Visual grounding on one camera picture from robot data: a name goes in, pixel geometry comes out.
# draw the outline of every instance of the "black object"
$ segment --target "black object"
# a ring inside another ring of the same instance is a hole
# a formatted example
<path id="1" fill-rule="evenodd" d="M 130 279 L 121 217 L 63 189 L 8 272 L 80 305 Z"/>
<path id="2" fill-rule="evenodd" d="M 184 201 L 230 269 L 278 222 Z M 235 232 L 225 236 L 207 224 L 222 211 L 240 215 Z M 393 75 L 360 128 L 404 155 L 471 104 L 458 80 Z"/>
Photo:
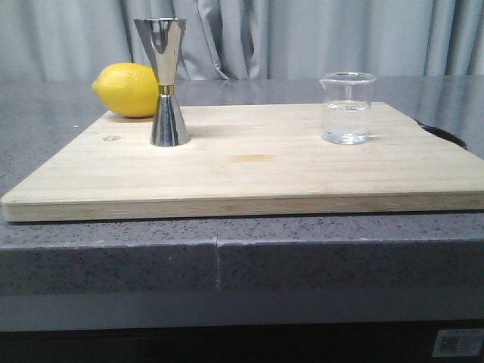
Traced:
<path id="1" fill-rule="evenodd" d="M 459 145 L 463 149 L 468 150 L 466 142 L 464 140 L 462 140 L 461 138 L 459 138 L 458 136 L 456 136 L 456 135 L 454 135 L 454 134 L 452 134 L 448 131 L 445 131 L 444 129 L 439 129 L 438 127 L 425 125 L 424 123 L 421 123 L 418 119 L 414 119 L 414 120 L 418 123 L 418 125 L 422 129 L 431 133 L 432 135 L 435 135 L 439 138 L 443 138 L 444 140 L 453 142 L 454 144 Z"/>
<path id="2" fill-rule="evenodd" d="M 441 329 L 484 321 L 282 324 L 0 333 L 1 363 L 481 363 L 433 358 Z"/>

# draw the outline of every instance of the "jigger brass band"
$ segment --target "jigger brass band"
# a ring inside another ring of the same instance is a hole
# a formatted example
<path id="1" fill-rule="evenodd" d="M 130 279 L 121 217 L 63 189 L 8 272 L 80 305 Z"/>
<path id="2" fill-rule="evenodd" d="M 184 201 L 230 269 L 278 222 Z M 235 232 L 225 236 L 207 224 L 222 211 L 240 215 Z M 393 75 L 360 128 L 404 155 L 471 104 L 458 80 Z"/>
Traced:
<path id="1" fill-rule="evenodd" d="M 161 95 L 174 95 L 175 85 L 158 85 L 158 92 Z"/>

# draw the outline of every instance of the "cutting board edge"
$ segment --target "cutting board edge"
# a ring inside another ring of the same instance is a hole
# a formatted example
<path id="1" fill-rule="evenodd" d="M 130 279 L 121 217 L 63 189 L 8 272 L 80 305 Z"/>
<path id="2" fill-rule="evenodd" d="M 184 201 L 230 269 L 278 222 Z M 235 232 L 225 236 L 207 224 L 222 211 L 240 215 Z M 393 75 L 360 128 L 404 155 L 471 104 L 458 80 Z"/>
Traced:
<path id="1" fill-rule="evenodd" d="M 7 222 L 60 222 L 117 219 L 283 216 L 295 214 L 394 213 L 484 210 L 484 191 L 429 192 L 418 195 L 369 194 L 304 197 L 191 198 L 183 200 L 2 203 Z"/>

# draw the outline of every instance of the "wooden cutting board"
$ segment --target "wooden cutting board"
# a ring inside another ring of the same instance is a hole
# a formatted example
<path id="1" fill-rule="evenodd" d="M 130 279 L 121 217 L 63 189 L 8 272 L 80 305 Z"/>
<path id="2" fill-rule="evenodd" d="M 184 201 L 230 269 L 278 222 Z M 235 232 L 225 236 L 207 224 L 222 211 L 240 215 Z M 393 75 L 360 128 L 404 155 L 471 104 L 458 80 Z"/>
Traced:
<path id="1" fill-rule="evenodd" d="M 382 103 L 359 145 L 320 104 L 182 107 L 191 140 L 106 113 L 2 198 L 8 221 L 484 209 L 484 160 Z"/>

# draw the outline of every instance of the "label sticker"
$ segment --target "label sticker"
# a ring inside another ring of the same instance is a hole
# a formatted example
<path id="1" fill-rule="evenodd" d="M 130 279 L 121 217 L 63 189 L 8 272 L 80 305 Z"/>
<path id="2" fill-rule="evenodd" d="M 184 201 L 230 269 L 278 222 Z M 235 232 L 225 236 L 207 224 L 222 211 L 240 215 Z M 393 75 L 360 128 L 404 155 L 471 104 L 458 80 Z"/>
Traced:
<path id="1" fill-rule="evenodd" d="M 439 330 L 432 357 L 474 357 L 483 341 L 484 329 Z"/>

